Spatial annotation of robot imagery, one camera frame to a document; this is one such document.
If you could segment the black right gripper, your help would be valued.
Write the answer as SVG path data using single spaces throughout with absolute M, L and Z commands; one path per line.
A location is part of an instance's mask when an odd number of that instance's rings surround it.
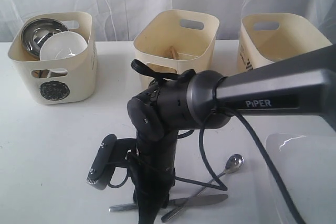
M 127 160 L 135 185 L 138 223 L 154 223 L 175 183 L 176 138 L 164 137 L 157 142 L 141 137 L 117 139 L 116 148 Z

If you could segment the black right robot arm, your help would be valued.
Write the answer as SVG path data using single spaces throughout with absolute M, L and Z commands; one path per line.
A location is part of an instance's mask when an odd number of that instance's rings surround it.
M 297 223 L 304 220 L 246 115 L 318 115 L 335 127 L 335 45 L 230 77 L 206 70 L 159 73 L 139 60 L 133 70 L 155 84 L 127 104 L 137 148 L 127 155 L 139 223 L 154 223 L 177 180 L 180 130 L 218 129 L 237 117 L 253 138 Z

